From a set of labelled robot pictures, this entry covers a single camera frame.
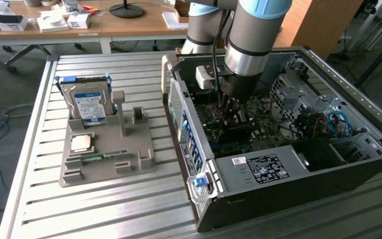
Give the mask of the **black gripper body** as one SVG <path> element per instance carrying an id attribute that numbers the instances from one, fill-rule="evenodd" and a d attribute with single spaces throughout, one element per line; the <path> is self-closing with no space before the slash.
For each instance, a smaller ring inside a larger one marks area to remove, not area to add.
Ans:
<path id="1" fill-rule="evenodd" d="M 260 74 L 240 76 L 238 74 L 223 76 L 219 89 L 224 95 L 238 100 L 247 100 L 252 95 Z"/>

